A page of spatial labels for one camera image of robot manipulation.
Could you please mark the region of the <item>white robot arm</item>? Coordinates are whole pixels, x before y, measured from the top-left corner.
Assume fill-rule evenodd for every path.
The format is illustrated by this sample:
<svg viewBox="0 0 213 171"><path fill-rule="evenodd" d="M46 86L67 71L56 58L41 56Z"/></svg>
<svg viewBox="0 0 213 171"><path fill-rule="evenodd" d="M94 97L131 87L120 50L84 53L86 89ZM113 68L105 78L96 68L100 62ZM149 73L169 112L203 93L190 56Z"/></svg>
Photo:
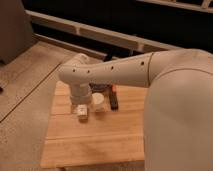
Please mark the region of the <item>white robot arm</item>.
<svg viewBox="0 0 213 171"><path fill-rule="evenodd" d="M176 49L96 64L77 54L59 78L77 104L91 83L146 87L145 171L213 171L213 53Z"/></svg>

